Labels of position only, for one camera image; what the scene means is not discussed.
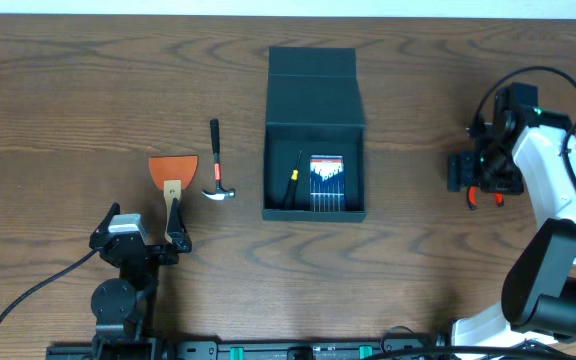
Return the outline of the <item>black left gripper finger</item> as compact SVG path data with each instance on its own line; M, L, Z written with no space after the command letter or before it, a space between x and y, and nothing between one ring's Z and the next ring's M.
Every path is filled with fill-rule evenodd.
M182 221L181 205L177 198L172 199L169 210L166 235L170 238L170 242L175 246L178 253L190 253L192 251L192 241Z
M91 234L91 244L92 245L105 245L108 241L112 239L112 234L110 233L109 226L115 215L120 214L120 205L114 202L107 214L96 227L96 229Z

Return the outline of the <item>red handled pliers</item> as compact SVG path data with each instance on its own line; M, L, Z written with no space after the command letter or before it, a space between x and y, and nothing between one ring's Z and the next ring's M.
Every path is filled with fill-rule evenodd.
M495 203L498 208L504 206L504 197L501 193L494 193ZM477 187L470 186L467 189L467 196L466 196L467 206L471 211L475 211L477 209Z

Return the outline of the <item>orange scraper wooden handle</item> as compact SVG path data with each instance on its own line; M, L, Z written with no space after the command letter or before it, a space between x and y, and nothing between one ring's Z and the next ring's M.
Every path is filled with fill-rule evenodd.
M180 201L183 191L192 182L198 167L197 155L183 156L155 156L149 159L149 171L156 187L162 191L167 208L167 220L169 207L173 198ZM165 238L170 241L164 230Z

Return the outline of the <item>small black claw hammer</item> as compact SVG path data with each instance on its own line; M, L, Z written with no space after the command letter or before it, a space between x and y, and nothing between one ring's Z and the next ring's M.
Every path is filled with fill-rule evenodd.
M220 127L218 119L214 118L210 120L210 131L211 131L212 153L214 160L215 190L214 191L203 190L202 194L210 200L223 201L226 199L234 198L236 192L234 189L226 190L222 186L222 170L220 162Z

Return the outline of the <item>precision screwdriver set case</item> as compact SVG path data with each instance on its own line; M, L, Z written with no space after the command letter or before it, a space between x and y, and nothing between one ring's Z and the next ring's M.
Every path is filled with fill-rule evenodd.
M345 172L343 157L312 155L309 162L310 210L342 212L345 210Z

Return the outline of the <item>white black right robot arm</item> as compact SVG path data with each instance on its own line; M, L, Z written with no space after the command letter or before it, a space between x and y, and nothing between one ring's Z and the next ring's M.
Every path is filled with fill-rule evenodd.
M497 161L510 163L517 185L527 189L538 230L511 268L499 303L456 321L450 343L456 347L506 347L525 340L576 341L576 139L570 121L559 114L535 115L493 137L469 159L474 181L492 189Z

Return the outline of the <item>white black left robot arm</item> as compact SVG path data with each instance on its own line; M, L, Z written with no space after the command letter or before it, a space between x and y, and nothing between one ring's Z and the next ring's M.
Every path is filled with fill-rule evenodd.
M180 200L168 205L165 234L169 239L148 245L141 215L123 214L114 203L91 234L89 246L119 270L119 276L101 283L91 298L96 317L94 359L174 359L175 345L154 330L159 269L179 262L192 250L181 218Z

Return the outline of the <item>black yellow screwdriver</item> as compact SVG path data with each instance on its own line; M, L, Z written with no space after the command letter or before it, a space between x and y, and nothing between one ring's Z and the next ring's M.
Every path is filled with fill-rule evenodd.
M297 187L298 187L298 182L299 182L299 167L300 167L301 157L302 157L302 151L299 151L295 166L294 166L292 173L290 175L290 178L289 178L286 193L284 195L283 204L282 204L283 210L292 210L294 207L294 202L295 202L296 192L297 192Z

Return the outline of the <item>black open gift box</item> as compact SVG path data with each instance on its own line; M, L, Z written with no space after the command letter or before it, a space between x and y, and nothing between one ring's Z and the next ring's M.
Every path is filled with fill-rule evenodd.
M365 119L352 48L272 47L266 100L262 217L273 221L360 223L366 217ZM282 204L298 153L292 210ZM343 157L345 210L310 210L312 155Z

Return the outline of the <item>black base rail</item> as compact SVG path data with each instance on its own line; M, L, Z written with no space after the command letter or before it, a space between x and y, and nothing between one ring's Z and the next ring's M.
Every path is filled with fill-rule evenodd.
M215 342L182 341L146 344L55 344L47 360L162 359L162 360L334 360L365 359L385 351L430 346L425 335L395 334L384 340L336 342Z

